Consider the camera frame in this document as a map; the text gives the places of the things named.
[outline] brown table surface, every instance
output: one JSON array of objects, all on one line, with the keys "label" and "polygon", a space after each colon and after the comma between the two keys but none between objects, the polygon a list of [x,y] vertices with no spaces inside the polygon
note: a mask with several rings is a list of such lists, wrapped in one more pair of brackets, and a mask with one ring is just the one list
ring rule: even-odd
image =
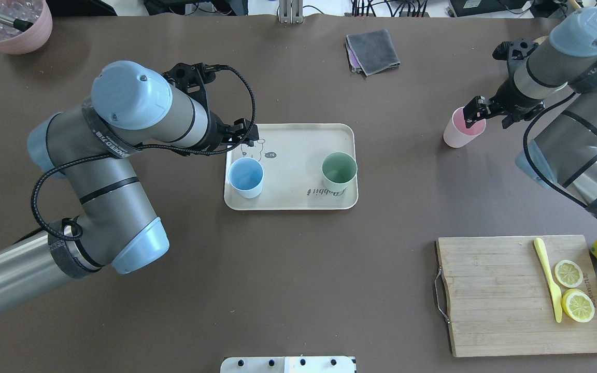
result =
[{"label": "brown table surface", "polygon": [[[356,135],[357,205],[239,212],[223,201],[224,156],[145,151],[133,164],[171,242],[126,276],[111,267],[0,315],[0,371],[219,371],[227,356],[348,355],[358,371],[593,371],[597,354],[454,358],[436,311],[434,241],[583,234],[597,222],[514,165],[525,125],[500,119],[462,149],[441,134],[453,109],[491,96],[505,40],[546,20],[276,17],[55,19],[48,43],[0,53],[0,250],[35,228],[26,153],[33,127],[81,102],[109,62],[166,71],[230,64],[255,90],[258,123],[346,123]],[[348,70],[346,34],[388,28],[400,69]],[[223,71],[208,86],[226,121],[249,116]],[[47,220],[80,214],[66,180],[41,193]]]}]

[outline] wooden cutting board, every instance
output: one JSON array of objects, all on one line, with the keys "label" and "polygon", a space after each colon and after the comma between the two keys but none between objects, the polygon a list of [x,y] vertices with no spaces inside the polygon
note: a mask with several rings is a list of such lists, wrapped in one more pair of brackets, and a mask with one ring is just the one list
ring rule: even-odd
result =
[{"label": "wooden cutting board", "polygon": [[[565,313],[555,321],[536,237],[545,241],[552,273],[564,259],[582,268],[578,288],[595,306],[588,323]],[[583,236],[439,238],[436,250],[454,356],[597,352],[597,280]]]}]

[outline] metal bracket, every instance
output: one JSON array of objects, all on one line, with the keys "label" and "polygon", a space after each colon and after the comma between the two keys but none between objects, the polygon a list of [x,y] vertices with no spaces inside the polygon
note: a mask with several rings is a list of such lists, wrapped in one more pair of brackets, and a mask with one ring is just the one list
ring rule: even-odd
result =
[{"label": "metal bracket", "polygon": [[278,20],[280,23],[303,23],[303,0],[280,0]]}]

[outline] lemon slice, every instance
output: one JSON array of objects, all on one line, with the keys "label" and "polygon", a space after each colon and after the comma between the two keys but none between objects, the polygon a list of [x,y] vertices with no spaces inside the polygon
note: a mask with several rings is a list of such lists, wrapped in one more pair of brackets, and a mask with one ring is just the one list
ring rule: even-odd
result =
[{"label": "lemon slice", "polygon": [[554,275],[557,281],[566,288],[577,288],[584,277],[579,265],[570,260],[562,260],[554,266]]},{"label": "lemon slice", "polygon": [[570,289],[563,293],[561,307],[567,316],[578,323],[590,321],[595,314],[595,307],[591,299],[578,289]]}]

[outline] cutting board handle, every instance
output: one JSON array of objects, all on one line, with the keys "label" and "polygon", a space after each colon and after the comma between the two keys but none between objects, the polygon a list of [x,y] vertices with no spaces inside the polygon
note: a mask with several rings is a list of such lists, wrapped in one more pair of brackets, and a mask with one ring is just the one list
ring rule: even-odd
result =
[{"label": "cutting board handle", "polygon": [[444,270],[441,268],[441,266],[439,266],[438,271],[436,272],[436,276],[434,277],[434,299],[436,301],[436,309],[439,310],[439,312],[441,312],[441,316],[444,317],[444,321],[446,321],[446,324],[450,324],[450,318],[448,318],[447,314],[446,314],[446,305],[444,305],[444,309],[441,309],[441,305],[439,304],[439,290],[438,290],[438,286],[436,285],[436,281],[443,276],[444,274]]}]

